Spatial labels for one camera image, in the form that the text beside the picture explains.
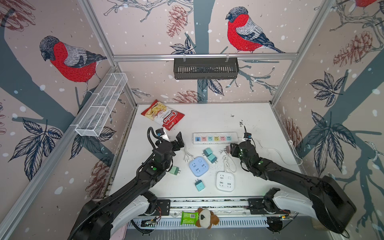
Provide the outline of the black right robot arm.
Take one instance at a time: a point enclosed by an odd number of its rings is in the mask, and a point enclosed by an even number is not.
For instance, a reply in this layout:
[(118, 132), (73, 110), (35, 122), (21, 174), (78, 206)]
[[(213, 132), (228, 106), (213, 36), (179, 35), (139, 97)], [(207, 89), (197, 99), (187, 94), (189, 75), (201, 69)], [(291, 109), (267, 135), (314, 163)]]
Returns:
[(284, 185), (312, 202), (315, 218), (328, 230), (342, 234), (357, 208), (338, 183), (330, 177), (321, 179), (303, 175), (275, 162), (261, 158), (251, 141), (230, 144), (232, 157), (245, 164), (246, 171), (255, 177)]

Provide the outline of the pink plug adapter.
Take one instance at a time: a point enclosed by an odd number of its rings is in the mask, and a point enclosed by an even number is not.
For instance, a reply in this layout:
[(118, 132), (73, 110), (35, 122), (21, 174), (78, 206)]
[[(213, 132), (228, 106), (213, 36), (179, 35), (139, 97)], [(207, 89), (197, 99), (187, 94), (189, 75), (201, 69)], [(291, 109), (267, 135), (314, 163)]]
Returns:
[(231, 155), (231, 146), (226, 146), (225, 149), (221, 151), (221, 155)]

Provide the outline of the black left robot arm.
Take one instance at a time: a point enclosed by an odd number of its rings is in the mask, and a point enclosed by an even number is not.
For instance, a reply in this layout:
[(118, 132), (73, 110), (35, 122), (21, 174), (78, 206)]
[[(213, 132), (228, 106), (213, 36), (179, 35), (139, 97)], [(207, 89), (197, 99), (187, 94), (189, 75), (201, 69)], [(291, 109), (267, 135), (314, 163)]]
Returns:
[(156, 210), (157, 197), (149, 190), (173, 166), (176, 152), (185, 146), (181, 133), (172, 142), (162, 139), (153, 128), (152, 153), (136, 170), (136, 176), (122, 188), (100, 201), (91, 200), (81, 209), (69, 235), (70, 240), (109, 240), (125, 224), (142, 214)]

